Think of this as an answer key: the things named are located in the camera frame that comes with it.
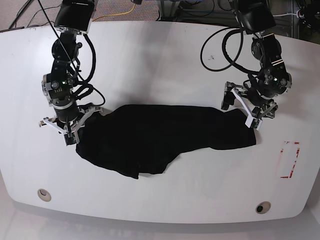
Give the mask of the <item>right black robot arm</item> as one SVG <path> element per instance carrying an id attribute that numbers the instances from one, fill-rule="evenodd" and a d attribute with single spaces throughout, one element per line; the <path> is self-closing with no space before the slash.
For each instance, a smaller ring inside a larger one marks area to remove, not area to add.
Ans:
<path id="1" fill-rule="evenodd" d="M 46 117 L 39 124 L 55 128 L 64 136 L 67 145 L 79 143 L 79 131 L 86 120 L 93 113 L 102 111 L 99 104 L 78 105 L 78 101 L 96 90 L 90 81 L 96 70 L 97 55 L 88 32 L 97 3 L 96 0 L 64 0 L 55 22 L 50 25 L 54 33 L 60 34 L 56 35 L 51 48 L 54 58 L 51 72 L 44 75 L 41 85 L 55 117 Z M 91 70 L 86 79 L 80 74 L 78 55 L 83 44 L 76 40 L 78 35 L 84 37 L 92 53 Z"/>

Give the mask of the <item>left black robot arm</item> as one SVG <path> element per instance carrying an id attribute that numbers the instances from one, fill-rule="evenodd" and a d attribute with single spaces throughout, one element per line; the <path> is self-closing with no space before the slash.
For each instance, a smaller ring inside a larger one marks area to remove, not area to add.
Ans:
<path id="1" fill-rule="evenodd" d="M 235 90 L 241 98 L 248 99 L 254 105 L 252 114 L 255 118 L 273 119 L 278 109 L 273 98 L 292 86 L 292 77 L 282 59 L 279 41 L 273 33 L 264 34 L 264 31 L 276 26 L 275 19 L 265 0 L 231 0 L 229 4 L 241 26 L 224 36 L 222 53 L 230 64 L 246 73 L 248 79 L 242 85 L 233 82 L 225 84 L 221 109 L 227 110 L 234 105 L 236 97 L 232 90 Z M 237 33 L 253 35 L 251 53 L 260 62 L 259 71 L 246 69 L 228 55 L 227 41 Z"/>

